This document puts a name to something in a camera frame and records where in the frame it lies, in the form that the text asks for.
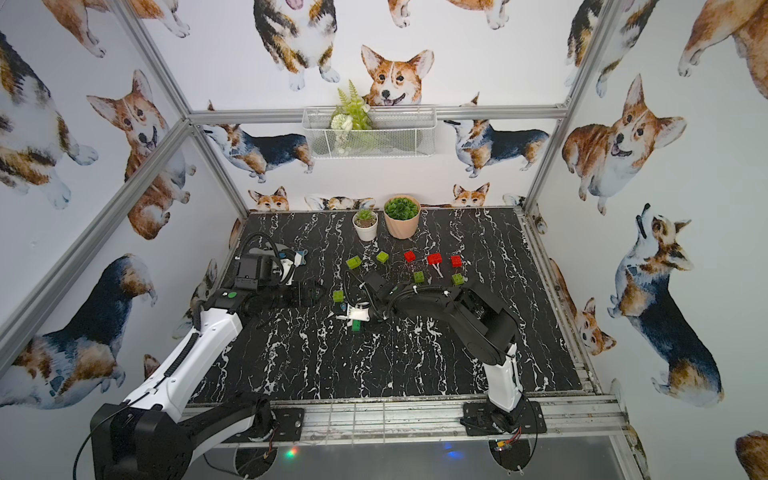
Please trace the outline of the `aluminium front rail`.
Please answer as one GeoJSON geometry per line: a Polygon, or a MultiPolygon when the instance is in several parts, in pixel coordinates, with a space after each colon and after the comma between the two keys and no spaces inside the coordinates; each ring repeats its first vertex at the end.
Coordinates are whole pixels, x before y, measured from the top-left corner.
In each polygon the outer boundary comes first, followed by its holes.
{"type": "MultiPolygon", "coordinates": [[[[549,395],[532,398],[541,407],[549,437],[612,436],[629,422],[612,395],[549,395]]],[[[301,432],[296,420],[282,426],[273,440],[277,447],[397,444],[470,441],[460,424],[464,407],[486,401],[479,395],[407,398],[361,398],[288,401],[273,400],[277,415],[285,409],[304,411],[301,432]]]]}

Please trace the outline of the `green fern plant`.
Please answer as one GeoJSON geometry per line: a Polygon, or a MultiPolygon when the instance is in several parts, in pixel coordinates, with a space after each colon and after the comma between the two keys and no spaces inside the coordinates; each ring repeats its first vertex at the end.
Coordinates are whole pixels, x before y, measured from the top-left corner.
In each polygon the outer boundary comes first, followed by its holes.
{"type": "Polygon", "coordinates": [[[370,106],[359,94],[352,81],[348,91],[337,89],[340,104],[331,116],[330,128],[337,131],[371,130],[372,121],[368,114],[370,106]]]}

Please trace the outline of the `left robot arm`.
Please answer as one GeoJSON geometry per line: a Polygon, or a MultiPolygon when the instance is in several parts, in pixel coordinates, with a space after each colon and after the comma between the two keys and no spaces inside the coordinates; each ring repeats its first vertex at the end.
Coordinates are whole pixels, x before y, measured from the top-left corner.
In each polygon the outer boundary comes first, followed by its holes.
{"type": "Polygon", "coordinates": [[[196,303],[181,345],[121,403],[93,415],[84,443],[92,448],[95,478],[180,479],[192,462],[235,435],[276,433],[264,394],[236,393],[190,418],[183,412],[207,370],[241,333],[248,302],[265,304],[292,286],[302,261],[301,253],[278,248],[237,257],[233,286],[196,303]]]}

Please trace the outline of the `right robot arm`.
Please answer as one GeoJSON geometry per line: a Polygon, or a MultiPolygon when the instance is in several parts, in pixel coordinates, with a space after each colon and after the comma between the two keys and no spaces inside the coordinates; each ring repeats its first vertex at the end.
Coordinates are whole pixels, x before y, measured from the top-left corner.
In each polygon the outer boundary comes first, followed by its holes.
{"type": "Polygon", "coordinates": [[[488,287],[469,280],[452,286],[393,283],[375,272],[354,279],[363,299],[351,300],[349,289],[333,293],[333,312],[348,325],[426,317],[446,323],[465,350],[483,364],[487,402],[479,420],[463,419],[476,432],[522,432],[526,406],[517,361],[519,320],[511,307],[488,287]]]}

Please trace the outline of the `large beige plant pot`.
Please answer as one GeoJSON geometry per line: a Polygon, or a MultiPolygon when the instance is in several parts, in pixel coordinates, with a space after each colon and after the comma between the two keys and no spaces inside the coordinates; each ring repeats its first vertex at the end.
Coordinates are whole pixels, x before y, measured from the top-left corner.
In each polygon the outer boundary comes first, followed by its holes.
{"type": "Polygon", "coordinates": [[[420,204],[410,196],[389,199],[384,205],[384,214],[391,236],[401,240],[411,238],[418,228],[420,213],[420,204]]]}

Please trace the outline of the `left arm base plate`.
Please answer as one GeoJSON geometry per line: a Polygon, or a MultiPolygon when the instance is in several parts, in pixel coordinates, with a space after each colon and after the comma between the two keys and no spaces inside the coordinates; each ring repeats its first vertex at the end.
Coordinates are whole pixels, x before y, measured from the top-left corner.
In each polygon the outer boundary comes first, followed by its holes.
{"type": "Polygon", "coordinates": [[[277,408],[272,411],[272,425],[264,433],[257,425],[226,439],[224,445],[236,443],[297,442],[301,439],[306,410],[277,408]]]}

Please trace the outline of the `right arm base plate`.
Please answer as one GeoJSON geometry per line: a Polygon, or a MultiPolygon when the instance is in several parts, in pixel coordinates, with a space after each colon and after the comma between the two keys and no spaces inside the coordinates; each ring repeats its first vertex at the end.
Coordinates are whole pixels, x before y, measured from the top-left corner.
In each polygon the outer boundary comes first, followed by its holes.
{"type": "Polygon", "coordinates": [[[511,412],[490,402],[465,403],[460,424],[468,436],[544,434],[548,431],[539,402],[523,398],[511,412]]]}

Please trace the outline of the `small white plant pot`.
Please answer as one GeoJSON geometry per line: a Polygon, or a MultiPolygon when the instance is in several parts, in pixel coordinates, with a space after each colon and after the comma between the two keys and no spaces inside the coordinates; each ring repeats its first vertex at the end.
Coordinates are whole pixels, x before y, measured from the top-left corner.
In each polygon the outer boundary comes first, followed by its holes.
{"type": "Polygon", "coordinates": [[[375,211],[371,209],[361,209],[353,216],[352,222],[361,241],[371,242],[376,239],[378,216],[375,211]]]}

